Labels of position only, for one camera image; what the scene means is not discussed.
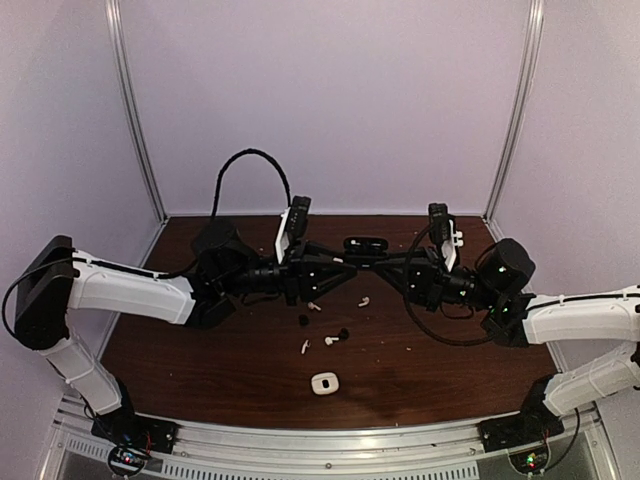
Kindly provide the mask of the white square charging case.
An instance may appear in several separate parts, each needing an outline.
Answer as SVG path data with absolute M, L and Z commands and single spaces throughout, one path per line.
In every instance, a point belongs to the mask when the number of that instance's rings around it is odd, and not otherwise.
M 310 386 L 315 395 L 327 396 L 339 390 L 340 381 L 334 372 L 321 372 L 311 377 Z

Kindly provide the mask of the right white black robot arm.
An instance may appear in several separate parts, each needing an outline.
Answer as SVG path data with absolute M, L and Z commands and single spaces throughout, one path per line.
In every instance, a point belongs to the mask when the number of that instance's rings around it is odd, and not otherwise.
M 356 238 L 344 245 L 398 288 L 409 307 L 436 311 L 457 305 L 484 312 L 481 327 L 497 344 L 525 348 L 559 340 L 619 341 L 617 348 L 583 366 L 537 380 L 513 419 L 519 440 L 533 441 L 551 418 L 639 385 L 636 286 L 578 296 L 527 294 L 523 288 L 535 264 L 511 238 L 487 248 L 472 269 L 460 265 L 453 241 L 395 255 L 383 239 Z

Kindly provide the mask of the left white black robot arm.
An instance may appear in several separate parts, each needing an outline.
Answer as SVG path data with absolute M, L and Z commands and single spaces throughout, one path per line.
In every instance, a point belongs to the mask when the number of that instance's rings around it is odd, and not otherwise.
M 313 302 L 355 277 L 352 257 L 300 240 L 302 227 L 282 224 L 271 256 L 246 244 L 225 218 L 192 241 L 195 263 L 181 274 L 111 263 L 54 237 L 14 283 L 14 338 L 38 352 L 75 389 L 123 444 L 144 433 L 122 381 L 89 352 L 68 325 L 69 310 L 104 310 L 208 329 L 235 310 L 233 297 L 282 295 L 288 304 Z

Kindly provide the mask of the black earbud charging case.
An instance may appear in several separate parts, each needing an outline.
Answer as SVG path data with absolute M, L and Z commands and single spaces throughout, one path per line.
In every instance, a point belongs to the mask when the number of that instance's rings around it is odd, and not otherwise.
M 369 269 L 388 257 L 389 243 L 379 237 L 348 237 L 343 241 L 345 261 L 358 269 Z

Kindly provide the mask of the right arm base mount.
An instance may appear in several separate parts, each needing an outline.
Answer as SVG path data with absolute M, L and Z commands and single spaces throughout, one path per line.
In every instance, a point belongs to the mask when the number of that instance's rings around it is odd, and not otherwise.
M 536 380 L 518 413 L 481 421 L 478 432 L 485 453 L 513 450 L 511 466 L 517 473 L 540 475 L 552 464 L 549 439 L 565 431 L 560 418 L 543 404 L 545 389 L 553 378 Z

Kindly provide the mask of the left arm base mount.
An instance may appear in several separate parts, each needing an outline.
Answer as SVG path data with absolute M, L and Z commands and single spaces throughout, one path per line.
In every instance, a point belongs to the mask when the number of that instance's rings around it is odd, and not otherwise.
M 106 460 L 109 470 L 117 479 L 130 479 L 154 459 L 153 453 L 173 453 L 178 425 L 137 414 L 124 383 L 117 379 L 117 385 L 118 409 L 102 415 L 84 401 L 84 413 L 92 421 L 91 434 L 113 444 Z

